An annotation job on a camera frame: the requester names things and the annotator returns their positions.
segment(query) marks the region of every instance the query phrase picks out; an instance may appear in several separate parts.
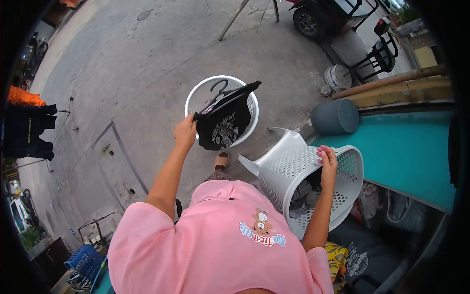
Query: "tilted white laundry basket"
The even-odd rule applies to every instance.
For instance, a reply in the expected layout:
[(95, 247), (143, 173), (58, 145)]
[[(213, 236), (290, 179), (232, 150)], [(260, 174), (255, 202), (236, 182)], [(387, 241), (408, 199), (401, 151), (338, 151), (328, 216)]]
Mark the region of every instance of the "tilted white laundry basket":
[[(321, 158), (316, 155), (317, 147), (307, 146), (299, 133), (278, 127), (268, 129), (283, 132), (284, 135), (258, 160), (249, 161), (240, 154), (238, 160), (259, 179), (265, 195), (284, 215), (291, 231), (302, 239), (314, 208), (301, 217), (290, 218), (290, 200), (300, 182), (322, 166), (318, 163)], [(337, 155), (338, 169), (329, 231), (347, 217), (364, 180), (362, 155), (357, 148), (347, 145), (332, 149)]]

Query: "blue plastic basket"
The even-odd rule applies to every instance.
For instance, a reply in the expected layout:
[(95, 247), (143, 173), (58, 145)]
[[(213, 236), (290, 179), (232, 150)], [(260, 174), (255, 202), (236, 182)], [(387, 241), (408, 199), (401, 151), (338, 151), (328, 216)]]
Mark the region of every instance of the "blue plastic basket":
[(83, 277), (94, 281), (98, 274), (103, 258), (90, 244), (83, 245), (72, 256), (64, 262), (65, 268), (74, 269)]

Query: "woman's arm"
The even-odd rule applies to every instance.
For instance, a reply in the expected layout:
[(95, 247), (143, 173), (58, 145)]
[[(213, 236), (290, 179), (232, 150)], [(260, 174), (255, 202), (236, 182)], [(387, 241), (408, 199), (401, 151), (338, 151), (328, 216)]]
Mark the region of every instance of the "woman's arm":
[(145, 202), (155, 206), (174, 219), (175, 198), (180, 184), (184, 159), (196, 138), (196, 122), (189, 114), (175, 129), (175, 148), (155, 177)]
[(335, 152), (325, 145), (321, 145), (317, 150), (319, 151), (317, 155), (321, 156), (318, 162), (323, 164), (321, 170), (321, 195), (302, 239), (305, 252), (315, 247), (325, 247), (333, 194), (335, 192), (336, 168), (338, 166)]

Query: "round white basket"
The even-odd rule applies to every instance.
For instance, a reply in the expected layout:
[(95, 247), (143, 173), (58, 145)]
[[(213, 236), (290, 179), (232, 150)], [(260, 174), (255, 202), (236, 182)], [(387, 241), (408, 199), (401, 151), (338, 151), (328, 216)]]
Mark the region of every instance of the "round white basket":
[[(184, 106), (184, 116), (188, 116), (189, 113), (200, 112), (202, 109), (205, 108), (207, 103), (209, 103), (217, 92), (225, 85), (225, 83), (219, 83), (211, 92), (211, 87), (214, 83), (220, 79), (227, 79), (228, 85), (224, 89), (224, 91), (236, 89), (242, 86), (245, 86), (246, 83), (243, 81), (230, 77), (230, 76), (213, 76), (207, 78), (200, 82), (199, 84), (194, 87), (188, 95), (186, 100), (186, 105)], [(217, 104), (224, 96), (221, 95), (217, 98), (217, 101), (214, 103)], [(256, 100), (255, 93), (251, 92), (248, 96), (247, 101), (248, 109), (250, 110), (251, 119), (249, 125), (246, 127), (243, 134), (235, 141), (231, 146), (235, 146), (240, 144), (241, 142), (245, 141), (252, 133), (258, 123), (259, 118), (259, 107), (258, 101)]]

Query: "orange cloth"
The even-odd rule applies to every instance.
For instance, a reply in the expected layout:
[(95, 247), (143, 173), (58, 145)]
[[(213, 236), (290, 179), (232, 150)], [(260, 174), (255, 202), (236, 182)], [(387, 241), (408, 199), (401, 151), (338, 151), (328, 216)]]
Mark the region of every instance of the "orange cloth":
[(59, 3), (65, 4), (67, 7), (77, 8), (77, 6), (80, 4), (80, 0), (60, 0)]
[(15, 86), (11, 86), (10, 88), (10, 93), (8, 93), (8, 102), (15, 105), (46, 105), (46, 102), (39, 98), (39, 94), (31, 94)]

